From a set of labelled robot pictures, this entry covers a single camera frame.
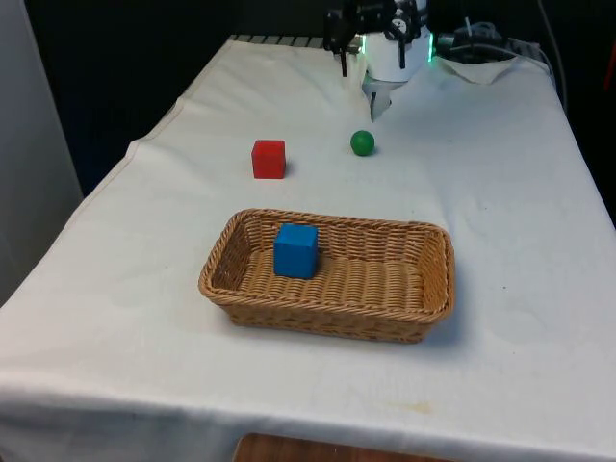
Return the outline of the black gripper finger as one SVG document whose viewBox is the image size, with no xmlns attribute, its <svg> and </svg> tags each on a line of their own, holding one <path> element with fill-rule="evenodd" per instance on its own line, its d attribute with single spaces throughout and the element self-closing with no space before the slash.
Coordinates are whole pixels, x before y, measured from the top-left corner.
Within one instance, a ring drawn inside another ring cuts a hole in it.
<svg viewBox="0 0 616 462">
<path fill-rule="evenodd" d="M 323 48 L 340 58 L 342 74 L 347 77 L 347 48 L 357 34 L 353 8 L 328 10 L 323 20 Z"/>
<path fill-rule="evenodd" d="M 406 45 L 420 36 L 420 23 L 410 17 L 395 17 L 386 32 L 398 43 L 398 64 L 406 68 Z"/>
</svg>

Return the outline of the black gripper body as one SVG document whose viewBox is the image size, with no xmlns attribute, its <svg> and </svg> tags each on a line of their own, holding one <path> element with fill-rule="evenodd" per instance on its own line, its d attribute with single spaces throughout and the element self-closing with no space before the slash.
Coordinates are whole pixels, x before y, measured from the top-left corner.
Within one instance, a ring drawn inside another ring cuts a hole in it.
<svg viewBox="0 0 616 462">
<path fill-rule="evenodd" d="M 359 0 L 356 14 L 361 20 L 389 20 L 396 12 L 394 0 Z"/>
</svg>

